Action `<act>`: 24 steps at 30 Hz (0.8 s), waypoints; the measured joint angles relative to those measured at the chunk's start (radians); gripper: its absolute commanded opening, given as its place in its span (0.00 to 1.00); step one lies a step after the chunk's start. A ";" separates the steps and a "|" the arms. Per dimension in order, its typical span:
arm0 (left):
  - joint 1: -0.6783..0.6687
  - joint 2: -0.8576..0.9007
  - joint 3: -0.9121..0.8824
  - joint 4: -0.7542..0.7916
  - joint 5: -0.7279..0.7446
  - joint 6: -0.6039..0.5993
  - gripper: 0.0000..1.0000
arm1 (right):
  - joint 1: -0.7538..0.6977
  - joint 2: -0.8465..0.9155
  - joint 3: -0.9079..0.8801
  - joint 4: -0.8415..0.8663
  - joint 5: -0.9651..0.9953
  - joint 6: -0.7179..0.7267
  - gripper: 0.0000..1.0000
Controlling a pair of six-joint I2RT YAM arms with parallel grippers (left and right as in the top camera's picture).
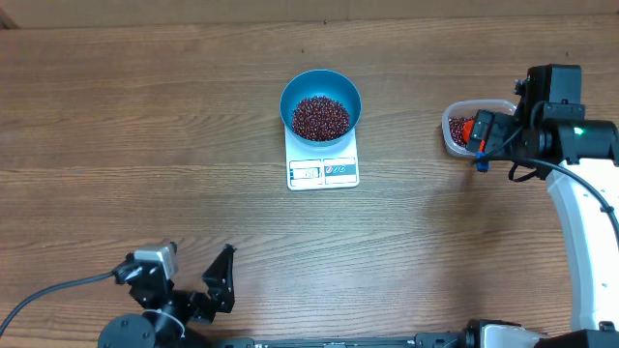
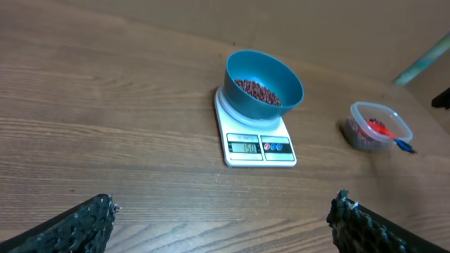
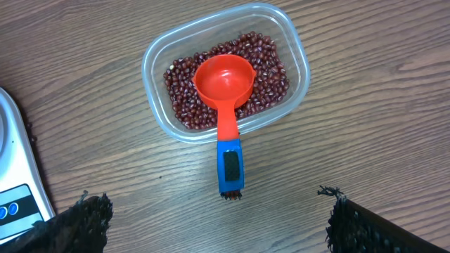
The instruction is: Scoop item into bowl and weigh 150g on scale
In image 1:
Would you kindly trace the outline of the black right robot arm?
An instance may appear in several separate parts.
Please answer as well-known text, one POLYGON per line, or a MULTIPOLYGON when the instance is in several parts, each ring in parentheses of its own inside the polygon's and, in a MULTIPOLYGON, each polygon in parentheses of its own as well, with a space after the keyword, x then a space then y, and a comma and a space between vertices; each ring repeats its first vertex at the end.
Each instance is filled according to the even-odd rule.
POLYGON ((515 82, 512 114, 479 108, 446 131, 449 151, 480 172, 508 161, 514 183, 538 178, 557 211, 572 285, 572 329, 549 336, 519 324, 472 320, 447 339, 451 347, 615 347, 618 344, 618 129, 588 119, 578 65, 528 69, 515 82))

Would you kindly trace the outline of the red measuring scoop blue handle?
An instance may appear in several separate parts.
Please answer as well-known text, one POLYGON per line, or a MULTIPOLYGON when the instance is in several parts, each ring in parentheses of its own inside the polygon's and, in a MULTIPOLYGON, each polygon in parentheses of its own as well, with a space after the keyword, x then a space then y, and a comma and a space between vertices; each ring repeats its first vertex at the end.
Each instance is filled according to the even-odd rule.
POLYGON ((486 173, 489 171, 489 163, 482 161, 486 156, 486 134, 488 127, 486 124, 470 119, 462 126, 461 137, 465 148, 469 152, 474 152, 476 155, 476 169, 479 172, 486 173))

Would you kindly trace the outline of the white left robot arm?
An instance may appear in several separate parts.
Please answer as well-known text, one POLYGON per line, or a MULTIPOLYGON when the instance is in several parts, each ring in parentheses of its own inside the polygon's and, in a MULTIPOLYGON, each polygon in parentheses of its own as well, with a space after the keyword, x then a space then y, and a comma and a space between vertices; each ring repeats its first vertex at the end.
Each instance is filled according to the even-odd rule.
POLYGON ((202 274, 206 292, 176 290, 177 245, 145 246, 128 254, 112 274, 119 285, 130 285, 130 296, 143 308, 110 321, 102 330, 101 348, 208 347, 210 342, 188 328, 190 321, 212 323, 235 304, 233 257, 226 245, 202 274))

